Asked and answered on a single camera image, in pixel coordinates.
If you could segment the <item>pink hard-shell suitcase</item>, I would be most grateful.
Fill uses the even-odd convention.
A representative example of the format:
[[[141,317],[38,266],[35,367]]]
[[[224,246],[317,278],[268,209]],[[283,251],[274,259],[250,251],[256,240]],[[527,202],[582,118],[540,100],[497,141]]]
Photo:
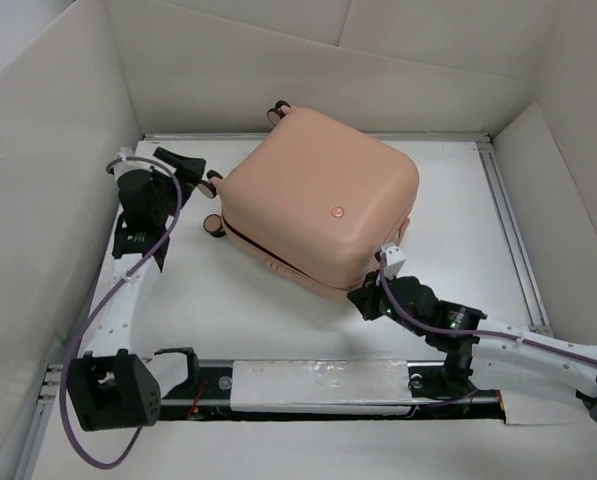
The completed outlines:
[[[204,219],[274,273],[316,294],[343,298],[399,244],[420,183],[405,153],[315,110],[280,100],[274,127],[227,175],[199,188],[221,210]]]

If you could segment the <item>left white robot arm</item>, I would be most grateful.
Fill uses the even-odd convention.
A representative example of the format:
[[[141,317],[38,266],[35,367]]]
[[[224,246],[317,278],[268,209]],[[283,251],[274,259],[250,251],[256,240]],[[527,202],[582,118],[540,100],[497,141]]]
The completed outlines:
[[[191,347],[150,352],[141,329],[151,291],[162,274],[171,230],[201,183],[206,162],[157,148],[151,159],[123,149],[111,162],[119,197],[112,235],[111,293],[71,360],[66,388],[85,431],[152,426],[165,396],[190,396],[201,386]]]

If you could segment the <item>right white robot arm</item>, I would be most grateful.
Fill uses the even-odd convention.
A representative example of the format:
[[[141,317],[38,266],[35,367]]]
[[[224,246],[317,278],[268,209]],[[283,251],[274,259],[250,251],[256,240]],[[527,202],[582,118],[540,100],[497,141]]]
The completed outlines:
[[[444,353],[444,393],[517,391],[588,412],[597,423],[597,345],[558,340],[440,300],[415,277],[367,275],[347,294],[366,321],[387,317]]]

